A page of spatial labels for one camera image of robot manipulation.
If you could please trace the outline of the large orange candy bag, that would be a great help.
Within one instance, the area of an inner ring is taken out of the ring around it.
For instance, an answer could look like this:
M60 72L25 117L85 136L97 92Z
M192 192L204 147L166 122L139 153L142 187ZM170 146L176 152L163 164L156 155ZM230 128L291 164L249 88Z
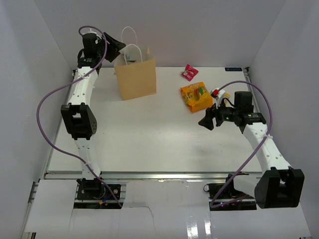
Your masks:
M195 113L213 105L213 98L203 82L180 88L181 96L188 109Z

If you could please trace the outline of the silver foil snack packet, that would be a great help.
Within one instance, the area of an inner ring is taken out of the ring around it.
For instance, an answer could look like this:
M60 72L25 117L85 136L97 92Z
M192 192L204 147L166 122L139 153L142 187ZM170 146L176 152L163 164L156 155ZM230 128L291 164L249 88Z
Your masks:
M134 63L138 60L138 55L135 52L129 51L124 53L124 59L128 63Z

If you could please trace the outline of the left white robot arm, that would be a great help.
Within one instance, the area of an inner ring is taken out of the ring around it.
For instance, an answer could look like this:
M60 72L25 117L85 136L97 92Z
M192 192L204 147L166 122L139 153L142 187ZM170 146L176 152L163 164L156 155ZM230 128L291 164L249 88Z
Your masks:
M99 181L101 174L93 150L93 136L97 131L97 120L90 108L94 84L99 76L102 61L113 62L120 55L125 44L103 33L85 33L82 37L83 49L78 53L75 78L81 80L72 87L73 93L68 103L61 106L61 114L67 132L78 148L82 162L82 178L78 184L85 193L99 199L105 194L105 186Z

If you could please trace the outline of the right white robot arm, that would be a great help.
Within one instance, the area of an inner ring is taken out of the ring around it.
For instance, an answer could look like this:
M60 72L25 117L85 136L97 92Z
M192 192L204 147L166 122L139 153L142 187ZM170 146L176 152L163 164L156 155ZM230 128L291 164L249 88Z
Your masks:
M298 206L305 176L300 169L294 169L282 156L269 135L266 120L261 113L254 112L252 93L235 92L235 100L226 106L225 91L215 89L211 93L216 100L205 111L205 117L199 125L209 130L221 126L223 122L233 122L239 127L253 148L252 157L257 157L262 169L260 179L244 174L238 169L230 174L225 184L211 200L211 208L217 208L215 200L225 190L232 199L244 193L255 199L261 209L295 208Z

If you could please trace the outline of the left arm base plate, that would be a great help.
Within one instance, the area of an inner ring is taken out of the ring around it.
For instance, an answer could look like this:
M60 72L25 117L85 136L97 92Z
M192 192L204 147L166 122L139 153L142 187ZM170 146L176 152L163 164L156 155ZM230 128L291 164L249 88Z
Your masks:
M78 192L76 199L77 200L113 200L111 192L114 196L119 200L121 194L121 185L120 184L109 184L110 190L105 187L105 185L101 185L96 188L85 188L81 185L78 187Z

